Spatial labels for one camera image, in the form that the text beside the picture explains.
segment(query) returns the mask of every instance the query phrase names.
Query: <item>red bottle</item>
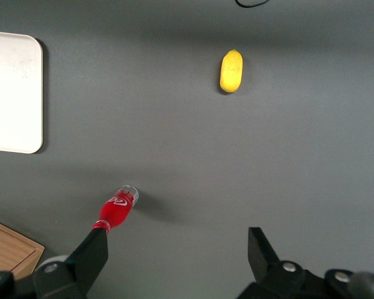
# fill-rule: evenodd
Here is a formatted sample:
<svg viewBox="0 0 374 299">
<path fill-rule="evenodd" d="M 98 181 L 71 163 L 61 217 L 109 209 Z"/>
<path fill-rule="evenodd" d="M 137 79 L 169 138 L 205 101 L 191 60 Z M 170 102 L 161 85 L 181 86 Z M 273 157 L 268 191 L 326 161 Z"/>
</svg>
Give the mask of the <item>red bottle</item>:
<svg viewBox="0 0 374 299">
<path fill-rule="evenodd" d="M 120 225 L 126 219 L 137 199 L 136 188 L 130 185 L 122 186 L 101 208 L 99 220 L 92 229 L 103 227 L 109 233 L 110 229 Z"/>
</svg>

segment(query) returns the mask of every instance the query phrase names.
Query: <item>white tray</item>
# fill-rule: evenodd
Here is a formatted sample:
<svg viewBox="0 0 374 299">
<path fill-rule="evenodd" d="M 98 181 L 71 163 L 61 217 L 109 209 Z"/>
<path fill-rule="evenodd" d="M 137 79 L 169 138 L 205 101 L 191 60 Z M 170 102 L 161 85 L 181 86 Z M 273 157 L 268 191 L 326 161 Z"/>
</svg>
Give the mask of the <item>white tray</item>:
<svg viewBox="0 0 374 299">
<path fill-rule="evenodd" d="M 42 58 L 33 37 L 0 32 L 0 151 L 42 146 Z"/>
</svg>

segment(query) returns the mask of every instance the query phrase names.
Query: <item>bottle label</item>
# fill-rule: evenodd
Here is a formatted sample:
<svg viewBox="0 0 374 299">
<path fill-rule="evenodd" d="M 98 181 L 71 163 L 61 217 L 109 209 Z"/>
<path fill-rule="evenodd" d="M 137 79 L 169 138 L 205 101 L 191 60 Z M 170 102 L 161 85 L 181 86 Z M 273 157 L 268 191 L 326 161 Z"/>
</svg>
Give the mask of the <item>bottle label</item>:
<svg viewBox="0 0 374 299">
<path fill-rule="evenodd" d="M 127 206 L 128 202 L 123 198 L 113 197 L 108 202 L 112 202 L 117 206 Z"/>
</svg>

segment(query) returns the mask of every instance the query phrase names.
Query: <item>wooden board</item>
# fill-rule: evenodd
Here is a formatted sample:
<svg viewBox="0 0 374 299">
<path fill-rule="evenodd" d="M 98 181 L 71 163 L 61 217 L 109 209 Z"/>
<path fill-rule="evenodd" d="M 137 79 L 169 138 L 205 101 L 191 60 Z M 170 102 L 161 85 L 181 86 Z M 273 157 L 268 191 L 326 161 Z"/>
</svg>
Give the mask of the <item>wooden board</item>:
<svg viewBox="0 0 374 299">
<path fill-rule="evenodd" d="M 0 224 L 0 271 L 12 271 L 15 279 L 33 272 L 44 247 Z"/>
</svg>

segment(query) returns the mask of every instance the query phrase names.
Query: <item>yellow object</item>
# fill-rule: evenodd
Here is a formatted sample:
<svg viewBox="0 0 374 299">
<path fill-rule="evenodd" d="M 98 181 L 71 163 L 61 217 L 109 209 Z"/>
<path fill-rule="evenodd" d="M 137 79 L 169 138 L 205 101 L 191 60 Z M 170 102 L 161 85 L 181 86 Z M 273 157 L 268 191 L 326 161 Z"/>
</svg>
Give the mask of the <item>yellow object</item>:
<svg viewBox="0 0 374 299">
<path fill-rule="evenodd" d="M 235 92 L 241 84 L 242 56 L 237 50 L 229 51 L 222 61 L 220 87 L 225 92 Z"/>
</svg>

